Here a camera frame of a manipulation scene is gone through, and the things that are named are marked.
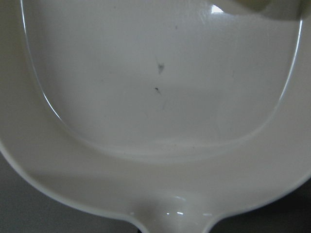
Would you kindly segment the white plastic dustpan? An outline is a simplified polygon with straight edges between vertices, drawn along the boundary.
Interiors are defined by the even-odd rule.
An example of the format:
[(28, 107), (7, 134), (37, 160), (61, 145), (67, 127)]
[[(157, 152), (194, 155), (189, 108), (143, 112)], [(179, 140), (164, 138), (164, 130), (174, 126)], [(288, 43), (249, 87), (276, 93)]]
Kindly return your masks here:
[(265, 206), (311, 176), (311, 3), (3, 0), (0, 151), (144, 233)]

